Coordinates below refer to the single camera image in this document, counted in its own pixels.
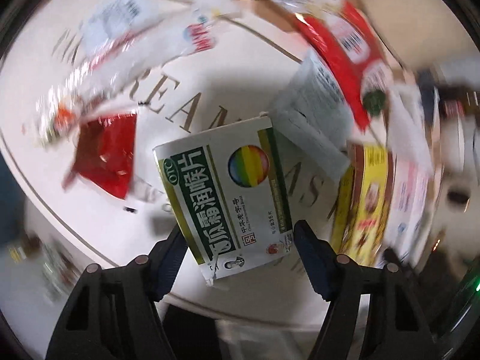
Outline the yellow brown food box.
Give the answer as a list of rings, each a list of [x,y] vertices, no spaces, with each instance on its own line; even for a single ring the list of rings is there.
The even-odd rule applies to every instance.
[[[330,244],[338,254],[372,267],[391,207],[395,160],[374,144],[352,143],[351,165],[339,182]]]

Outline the green white medicine box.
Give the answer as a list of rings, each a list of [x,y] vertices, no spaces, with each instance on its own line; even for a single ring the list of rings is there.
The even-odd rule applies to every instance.
[[[172,211],[208,284],[284,258],[293,225],[267,116],[154,147]]]

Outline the large red snack bag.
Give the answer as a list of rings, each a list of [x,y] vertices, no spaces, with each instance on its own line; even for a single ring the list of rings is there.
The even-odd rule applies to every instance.
[[[360,131],[379,116],[393,83],[391,68],[367,20],[348,1],[319,17],[296,13],[297,28],[323,58],[352,110]]]

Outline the small red foil wrapper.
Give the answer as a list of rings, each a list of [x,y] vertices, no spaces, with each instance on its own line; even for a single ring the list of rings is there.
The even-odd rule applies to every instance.
[[[62,187],[82,177],[113,197],[125,199],[134,173],[137,114],[100,116],[80,125],[76,154]]]

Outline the white blue paper sachet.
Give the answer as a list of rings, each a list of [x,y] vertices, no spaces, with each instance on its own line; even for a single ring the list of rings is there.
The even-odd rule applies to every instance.
[[[352,111],[326,62],[309,49],[289,85],[268,108],[275,129],[308,155],[333,181],[350,166],[343,153]]]

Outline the checkered white pink tablecloth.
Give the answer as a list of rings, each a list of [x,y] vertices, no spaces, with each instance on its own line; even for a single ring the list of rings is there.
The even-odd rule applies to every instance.
[[[58,239],[70,253],[104,268],[126,265],[147,254],[175,224],[167,198],[124,201],[89,181],[61,183],[74,157],[77,130],[43,149],[26,131],[38,98],[80,62],[78,25],[103,0],[42,0],[1,59],[1,154],[43,220],[34,230]],[[167,11],[180,0],[158,0]],[[242,8],[242,16],[220,23],[213,49],[180,57],[134,81],[99,113],[141,105],[135,175],[158,191],[163,184],[151,149],[208,128],[258,116],[283,90],[307,52],[299,35],[287,33]],[[283,159],[292,218],[306,219],[329,238],[337,186],[319,167],[285,143]],[[268,327],[315,330],[328,304],[310,287],[296,251],[288,258],[217,281],[208,287],[187,252],[165,302],[213,318]]]

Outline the white red plastic wrapper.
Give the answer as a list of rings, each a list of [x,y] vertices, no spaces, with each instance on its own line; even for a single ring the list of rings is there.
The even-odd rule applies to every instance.
[[[63,139],[145,71],[213,48],[217,18],[238,12],[233,0],[190,0],[177,12],[154,0],[106,2],[83,24],[82,62],[38,98],[22,133],[39,146]]]

